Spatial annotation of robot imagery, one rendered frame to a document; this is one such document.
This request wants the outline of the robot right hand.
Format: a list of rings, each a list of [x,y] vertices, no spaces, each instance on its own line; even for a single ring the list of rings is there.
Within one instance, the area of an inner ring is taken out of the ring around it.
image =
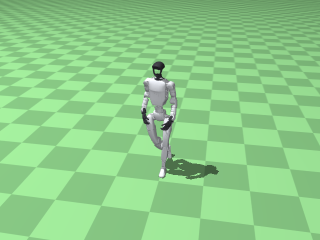
[[[146,109],[143,108],[143,112],[141,112],[141,113],[142,113],[142,119],[143,119],[144,124],[149,125],[150,123],[147,122],[147,120],[149,120],[149,119],[146,117],[146,113],[147,113]]]

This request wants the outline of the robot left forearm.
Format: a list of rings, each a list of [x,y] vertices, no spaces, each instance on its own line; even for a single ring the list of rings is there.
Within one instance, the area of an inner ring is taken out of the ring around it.
[[[170,116],[173,116],[173,118],[171,119],[172,121],[176,119],[177,106],[178,106],[178,101],[177,99],[175,99],[175,104],[171,105],[171,111],[170,111]]]

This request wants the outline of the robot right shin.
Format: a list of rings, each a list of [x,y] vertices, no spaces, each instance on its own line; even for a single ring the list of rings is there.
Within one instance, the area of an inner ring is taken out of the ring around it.
[[[163,141],[161,140],[161,144],[154,144],[154,146],[157,147],[158,149],[162,150],[162,149],[161,149],[162,142],[163,142]]]

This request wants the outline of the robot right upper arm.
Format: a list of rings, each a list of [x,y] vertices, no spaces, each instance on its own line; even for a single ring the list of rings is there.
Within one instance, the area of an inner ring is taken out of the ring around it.
[[[147,97],[147,98],[149,98],[150,97],[150,93],[149,93],[149,80],[150,80],[151,78],[146,78],[145,80],[144,80],[144,82],[143,82],[143,84],[144,84],[144,89],[145,89],[145,93],[144,93],[144,97]]]

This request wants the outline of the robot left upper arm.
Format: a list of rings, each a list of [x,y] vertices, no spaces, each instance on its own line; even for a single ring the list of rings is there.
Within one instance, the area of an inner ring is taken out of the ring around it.
[[[175,83],[173,81],[166,81],[166,87],[169,90],[170,93],[170,103],[175,104],[175,99],[176,99],[176,89],[175,89]]]

